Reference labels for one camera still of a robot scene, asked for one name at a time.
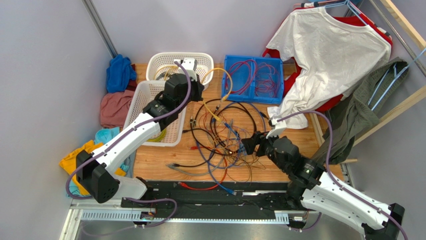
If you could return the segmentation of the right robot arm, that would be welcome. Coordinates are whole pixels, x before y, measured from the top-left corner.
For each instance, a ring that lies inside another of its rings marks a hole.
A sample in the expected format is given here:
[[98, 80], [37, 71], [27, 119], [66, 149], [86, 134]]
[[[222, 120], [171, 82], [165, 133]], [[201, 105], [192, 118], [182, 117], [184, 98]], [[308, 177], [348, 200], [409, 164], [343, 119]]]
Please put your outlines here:
[[266, 156], [288, 175], [285, 201], [332, 217], [363, 234], [367, 240], [396, 240], [402, 233], [405, 209], [374, 200], [337, 179], [330, 171], [300, 154], [287, 137], [255, 132], [242, 139], [248, 155]]

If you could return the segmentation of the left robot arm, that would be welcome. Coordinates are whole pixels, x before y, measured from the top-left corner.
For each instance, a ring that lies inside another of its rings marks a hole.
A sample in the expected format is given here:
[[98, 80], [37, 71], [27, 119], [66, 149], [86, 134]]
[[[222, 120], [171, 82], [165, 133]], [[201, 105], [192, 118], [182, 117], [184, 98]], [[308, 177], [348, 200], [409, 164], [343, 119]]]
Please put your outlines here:
[[204, 88], [197, 76], [173, 74], [165, 81], [164, 90], [122, 132], [91, 153], [82, 150], [77, 154], [77, 182], [99, 204], [114, 197], [141, 199], [148, 190], [146, 181], [116, 175], [116, 170], [144, 142], [174, 122], [189, 102], [201, 101]]

